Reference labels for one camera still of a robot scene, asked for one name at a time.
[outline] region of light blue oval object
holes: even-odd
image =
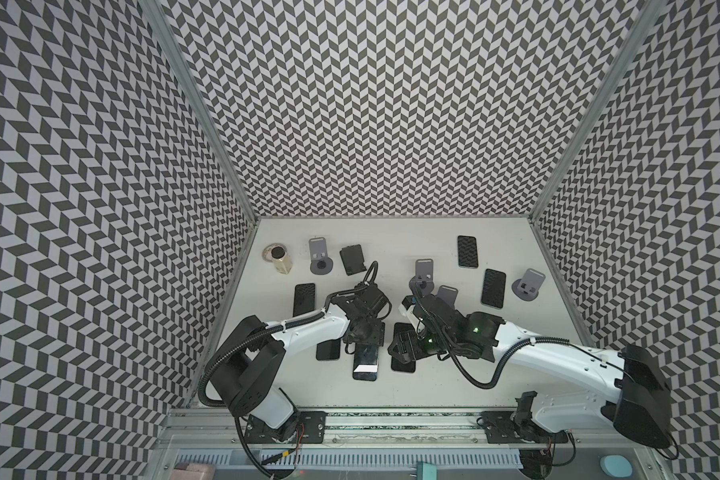
[[[608,455],[600,459],[600,467],[606,475],[616,478],[632,476],[632,464],[621,455]]]

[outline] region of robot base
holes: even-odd
[[[302,425],[304,434],[302,443],[322,443],[326,428],[326,413],[319,411],[299,411],[294,414],[278,429],[270,428],[263,420],[250,415],[246,427],[246,443],[296,443],[298,435],[301,435]]]

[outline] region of teal object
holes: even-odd
[[[438,467],[419,462],[416,466],[416,480],[438,480]]]
[[[608,455],[600,459],[600,467],[606,475],[616,478],[632,476],[632,464],[621,455]]]

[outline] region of white table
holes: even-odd
[[[456,237],[478,239],[480,267],[461,268],[457,262]],[[318,276],[309,271],[310,238],[324,236],[328,254],[334,260],[330,274]],[[288,275],[276,272],[261,258],[265,246],[285,244],[293,261]],[[410,294],[408,281],[414,274],[416,259],[434,260],[435,292],[440,285],[459,290],[456,308],[464,315],[483,311],[502,316],[538,333],[560,336],[580,343],[576,329],[554,284],[541,250],[525,218],[357,218],[357,219],[265,219],[261,221],[244,266],[240,285],[226,319],[219,345],[238,322],[249,315],[262,321],[284,320],[292,316],[293,288],[299,283],[315,283],[316,305],[326,295],[353,287],[363,274],[347,276],[338,252],[348,245],[361,244],[365,265],[379,263],[376,283],[392,302],[392,314],[384,321],[384,347],[379,351],[378,379],[364,382],[352,378],[352,356],[342,351],[339,360],[319,362],[315,349],[287,359],[274,385],[283,388],[300,407],[515,407],[515,398],[529,390],[558,393],[566,383],[520,366],[509,364],[496,388],[481,390],[472,386],[451,360],[436,357],[419,360],[415,373],[395,372],[386,349],[392,341],[394,324],[405,321],[398,305]],[[507,274],[504,308],[497,310],[480,303],[486,268]],[[534,268],[547,280],[539,296],[524,302],[512,293],[510,285],[527,268]],[[487,382],[494,364],[485,360],[462,360],[476,379]],[[208,386],[210,398],[219,398]]]

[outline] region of chevron pattern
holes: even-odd
[[[247,229],[132,0],[0,1],[0,478],[136,478]]]
[[[598,343],[671,377],[677,477],[720,478],[720,2],[669,2],[541,226]]]
[[[643,0],[163,0],[260,215],[522,214]]]

